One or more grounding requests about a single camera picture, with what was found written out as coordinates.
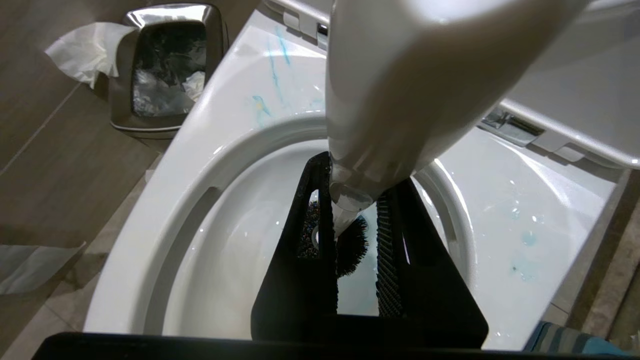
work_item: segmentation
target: white toilet seat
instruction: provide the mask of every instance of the white toilet seat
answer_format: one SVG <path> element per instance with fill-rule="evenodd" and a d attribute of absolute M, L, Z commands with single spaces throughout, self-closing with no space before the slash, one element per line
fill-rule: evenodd
<path fill-rule="evenodd" d="M 153 333 L 164 328 L 165 334 L 245 337 L 246 332 L 207 327 L 213 321 L 207 317 L 211 308 L 199 309 L 196 303 L 205 304 L 209 295 L 217 296 L 215 291 L 205 289 L 204 300 L 196 303 L 186 298 L 195 289 L 190 286 L 202 285 L 194 280 L 194 269 L 201 268 L 192 263 L 202 256 L 198 244 L 203 238 L 189 237 L 183 229 L 200 227 L 210 209 L 202 217 L 190 217 L 198 202 L 222 199 L 250 165 L 286 145 L 325 136 L 319 120 L 323 109 L 324 53 L 254 12 L 122 229 L 93 296 L 85 331 Z M 479 129 L 443 154 L 431 171 L 439 174 L 431 179 L 442 192 L 439 201 L 458 214 L 453 226 L 467 248 L 456 250 L 450 243 L 450 251 L 465 257 L 467 284 L 489 323 L 484 348 L 519 350 L 614 183 Z M 228 241 L 219 237 L 215 240 Z M 172 257 L 180 244 L 195 249 Z M 224 256 L 217 250 L 211 254 Z M 163 278 L 167 266 L 184 281 Z M 168 299 L 157 305 L 160 295 Z M 252 302 L 246 299 L 239 307 L 246 309 Z M 166 314 L 185 307 L 200 326 L 187 329 L 183 318 Z"/>

